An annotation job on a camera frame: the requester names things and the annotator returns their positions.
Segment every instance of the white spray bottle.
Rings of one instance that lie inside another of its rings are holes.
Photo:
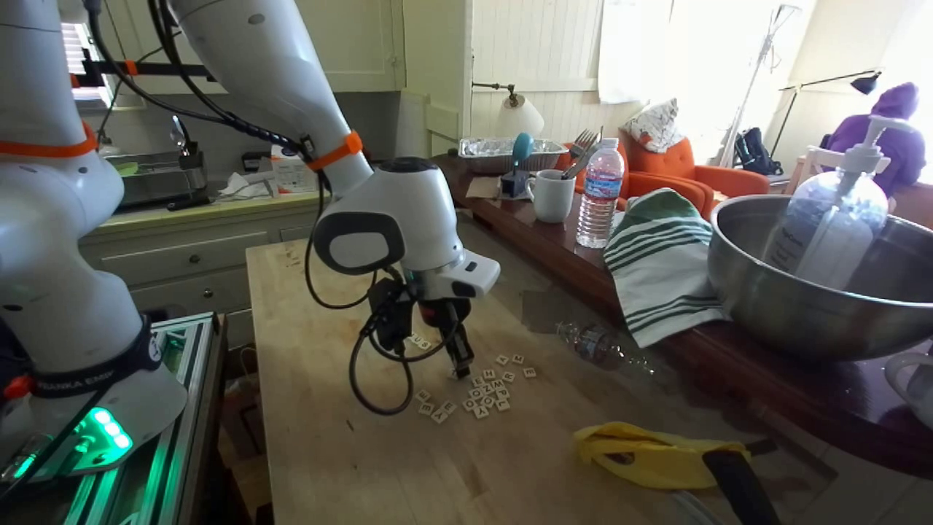
[[[863,143],[844,153],[838,172],[809,177],[772,231],[763,260],[803,279],[848,288],[887,222],[887,196],[871,180],[887,161],[877,137],[899,120],[874,116]]]

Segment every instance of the metal bowl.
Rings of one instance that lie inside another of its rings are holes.
[[[933,334],[933,231],[890,215],[848,288],[762,260],[790,197],[752,196],[711,215],[708,276],[737,327],[809,362],[871,358]]]

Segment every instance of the green striped towel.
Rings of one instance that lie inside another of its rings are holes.
[[[640,197],[613,228],[603,261],[640,346],[727,318],[707,276],[711,223],[675,188]]]

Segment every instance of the white mug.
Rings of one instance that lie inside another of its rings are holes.
[[[883,377],[914,413],[933,428],[933,356],[900,352],[883,363]]]
[[[575,203],[575,177],[565,177],[562,168],[530,172],[529,197],[539,222],[562,222]]]

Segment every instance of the wooden table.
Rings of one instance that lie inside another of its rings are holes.
[[[504,266],[497,291],[476,301],[466,318],[473,377],[498,366],[520,377],[508,385],[510,412],[473,417],[457,407],[447,422],[418,406],[396,417],[365,412],[349,393],[348,358],[367,309],[314,307],[303,288],[300,242],[249,251],[278,521],[693,521],[683,496],[640,489],[580,464],[572,432],[629,420],[693,436],[755,439],[763,436],[762,426],[731,413],[728,403],[711,403],[663,362],[609,372],[578,358],[548,323],[599,314],[476,223],[460,231],[469,248]],[[326,301],[349,301],[367,285],[367,276],[336,276],[322,261],[312,274]],[[524,363],[498,363],[501,356],[523,356]],[[402,397],[399,371],[371,350],[360,372],[374,403]],[[444,352],[414,363],[414,385],[434,403],[460,403],[469,390],[469,381],[451,378]],[[755,458],[755,470],[777,489],[784,518],[825,483],[788,448]],[[731,521],[717,489],[701,502]]]
[[[473,197],[469,209],[529,261],[622,320],[600,253],[578,248],[568,228],[539,223],[524,202]],[[685,377],[702,385],[762,403],[858,458],[933,477],[933,432],[887,385],[887,358],[810,366],[762,346],[731,323],[688,330],[670,340],[670,352]]]

